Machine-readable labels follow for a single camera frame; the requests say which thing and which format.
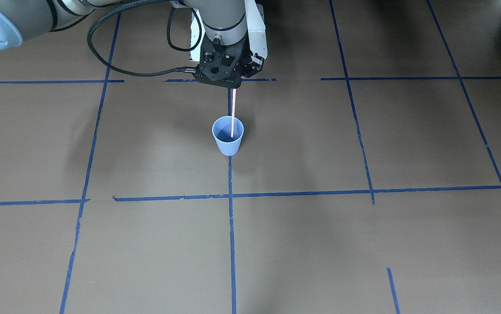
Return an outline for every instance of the black cable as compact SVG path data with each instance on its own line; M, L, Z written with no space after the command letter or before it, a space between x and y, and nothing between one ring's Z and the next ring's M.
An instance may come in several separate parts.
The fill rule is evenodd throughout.
M194 18L196 18L196 22L198 22L198 29L200 29L200 34L198 35L198 40L196 41L196 44L190 48L180 48L177 47L171 42L171 24L173 23L173 16L175 15L175 10L177 10L175 7L171 8L171 12L169 13L169 21L167 22L167 43L169 44L169 47L173 48L174 50L177 51L183 51L183 52L189 52L200 44L200 40L202 39L202 24L200 24L200 19L198 18L198 14L196 14L196 11L194 11L193 8L190 8L192 10L192 14L194 14Z
M79 20L77 20L76 22L73 22L72 24L68 25L68 26L65 26L65 27L61 27L61 28L57 28L56 30L52 30L52 31L49 31L49 32L62 32L62 31L65 31L65 30L68 30L70 28L73 28L74 26L76 26L77 24L80 24L83 20L85 20L88 16L90 16L91 14L93 13L93 11L91 11L88 15L85 15L85 16L82 16Z
M99 54L99 52L97 52L95 47L93 47L93 42L92 42L93 33L95 33L95 30L97 30L97 28L99 28L99 26L103 22L108 20L111 16L119 14L119 13L124 12L126 10L140 7L140 6L145 6L147 4L160 3L160 2L169 2L169 0L136 0L133 2L129 2L127 4L123 4L122 6L117 7L116 9L112 10L111 12L108 12L107 14L105 14L101 18L99 18L99 20L97 20L97 22L95 22L93 24L93 26L91 26L91 28L89 29L89 32L87 33L87 45L88 45L89 49L91 50L91 52L93 52L93 55L95 55L95 57L97 57L97 59L99 61L101 61L102 64L105 64L106 66L108 66L109 69L115 70L119 73L132 75L135 77L156 77L158 75L164 75L164 74L169 74L169 73L173 73L173 72L194 73L196 71L196 68L191 68L189 66L185 66L182 68L169 69L169 70L165 70L165 71L153 72L153 73L137 73L137 72L123 70L123 69L117 68L116 66L111 65L109 62L107 62L107 60L103 59L103 57Z

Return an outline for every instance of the gray surface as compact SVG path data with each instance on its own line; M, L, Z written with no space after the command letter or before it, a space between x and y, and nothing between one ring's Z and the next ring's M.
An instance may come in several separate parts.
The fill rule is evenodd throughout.
M501 75L490 50L501 1L431 3L460 73ZM350 76L455 75L426 1L334 7ZM351 103L346 81L320 81L344 76L330 2L264 9L270 57L257 77L276 80L238 90L232 185L211 136L225 88L163 82L186 74L0 84L1 314L391 314L388 268L402 313L501 313L501 186L460 82L352 80ZM191 65L165 46L168 11L123 14L113 63ZM188 19L178 12L177 45ZM103 80L89 26L0 52L0 81ZM114 29L97 35L104 56ZM501 80L464 81L501 173Z

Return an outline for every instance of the stick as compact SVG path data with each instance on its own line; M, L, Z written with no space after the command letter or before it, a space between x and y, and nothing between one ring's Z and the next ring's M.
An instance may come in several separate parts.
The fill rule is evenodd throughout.
M233 88L233 99L231 101L231 138L235 131L235 100L237 97L237 89Z

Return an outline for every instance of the blue cup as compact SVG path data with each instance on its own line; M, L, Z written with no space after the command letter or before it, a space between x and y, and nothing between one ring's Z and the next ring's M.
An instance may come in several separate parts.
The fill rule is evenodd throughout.
M231 137L231 116L224 116L216 120L212 127L212 134L216 140L217 147L225 156L232 156L237 153L241 146L242 134L245 128L242 122L235 118L233 137Z

